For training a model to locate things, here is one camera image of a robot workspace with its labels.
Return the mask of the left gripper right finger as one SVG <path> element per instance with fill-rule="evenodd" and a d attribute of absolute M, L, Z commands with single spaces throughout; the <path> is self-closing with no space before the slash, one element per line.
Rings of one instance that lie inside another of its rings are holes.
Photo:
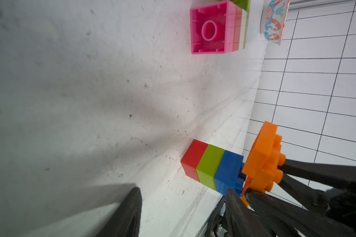
<path fill-rule="evenodd" d="M 270 237 L 271 234 L 233 189 L 225 196 L 225 218 L 230 237 Z"/>

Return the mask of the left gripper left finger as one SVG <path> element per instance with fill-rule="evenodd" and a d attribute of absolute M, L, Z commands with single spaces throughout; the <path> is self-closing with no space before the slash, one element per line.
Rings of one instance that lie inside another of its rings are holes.
<path fill-rule="evenodd" d="M 141 190 L 133 188 L 96 237 L 138 237 L 142 210 Z"/>

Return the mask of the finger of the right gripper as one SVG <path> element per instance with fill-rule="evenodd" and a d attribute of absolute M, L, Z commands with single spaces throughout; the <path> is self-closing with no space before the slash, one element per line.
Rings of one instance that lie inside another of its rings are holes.
<path fill-rule="evenodd" d="M 278 218 L 308 237 L 356 237 L 356 193 L 321 191 L 284 175 L 279 186 L 303 208 L 248 188 L 246 199 L 267 217 Z"/>
<path fill-rule="evenodd" d="M 305 163 L 286 160 L 279 170 L 285 174 L 356 193 L 356 166 Z"/>

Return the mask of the blue lego brick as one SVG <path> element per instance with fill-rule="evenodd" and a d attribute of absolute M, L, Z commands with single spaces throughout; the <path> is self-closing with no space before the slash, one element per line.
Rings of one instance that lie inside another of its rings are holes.
<path fill-rule="evenodd" d="M 225 151 L 214 176 L 216 191 L 226 196 L 227 190 L 234 190 L 242 196 L 246 175 L 242 173 L 245 163 L 242 155 Z"/>

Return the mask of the long orange lego brick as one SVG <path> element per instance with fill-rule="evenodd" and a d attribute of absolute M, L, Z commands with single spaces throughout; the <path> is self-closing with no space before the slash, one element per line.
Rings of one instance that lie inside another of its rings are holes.
<path fill-rule="evenodd" d="M 241 200 L 247 207 L 249 203 L 245 192 L 248 188 L 260 193 L 269 192 L 274 184 L 279 184 L 283 178 L 283 172 L 279 167 L 284 165 L 286 155 L 281 153 L 282 136 L 276 132 L 277 125 L 264 122 L 243 167 L 242 173 L 247 178 Z"/>

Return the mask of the small lime green lego brick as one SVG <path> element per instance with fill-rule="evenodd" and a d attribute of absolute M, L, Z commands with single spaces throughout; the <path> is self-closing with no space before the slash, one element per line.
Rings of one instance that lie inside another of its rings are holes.
<path fill-rule="evenodd" d="M 201 184 L 216 190 L 214 176 L 224 154 L 224 149 L 208 145 L 197 168 L 197 175 Z"/>

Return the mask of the red lego brick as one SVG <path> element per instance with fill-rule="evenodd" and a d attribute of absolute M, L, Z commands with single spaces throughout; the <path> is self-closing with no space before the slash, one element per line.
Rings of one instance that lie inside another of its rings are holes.
<path fill-rule="evenodd" d="M 207 143 L 194 139 L 181 159 L 181 165 L 186 176 L 197 182 L 200 182 L 200 180 L 196 169 L 207 147 Z"/>

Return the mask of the cream white lego brick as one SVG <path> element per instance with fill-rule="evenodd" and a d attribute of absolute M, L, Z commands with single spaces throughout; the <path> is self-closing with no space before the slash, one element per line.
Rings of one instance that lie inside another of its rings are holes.
<path fill-rule="evenodd" d="M 246 45 L 246 35 L 247 35 L 247 18 L 248 12 L 244 9 L 241 10 L 242 18 L 241 18 L 241 31 L 240 31 L 240 42 L 239 49 L 242 50 Z"/>

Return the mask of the magenta lego brick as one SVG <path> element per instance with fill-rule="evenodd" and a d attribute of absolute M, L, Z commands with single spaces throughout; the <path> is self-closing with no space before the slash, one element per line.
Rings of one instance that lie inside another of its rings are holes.
<path fill-rule="evenodd" d="M 192 54 L 233 52 L 238 6 L 220 1 L 190 9 Z"/>

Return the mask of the long lime green lego brick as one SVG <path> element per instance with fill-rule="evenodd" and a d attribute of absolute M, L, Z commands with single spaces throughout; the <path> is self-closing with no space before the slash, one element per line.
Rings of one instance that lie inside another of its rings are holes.
<path fill-rule="evenodd" d="M 227 18 L 230 19 L 230 26 L 233 32 L 230 46 L 232 46 L 232 52 L 234 52 L 246 47 L 251 1 L 226 2 L 229 9 Z"/>

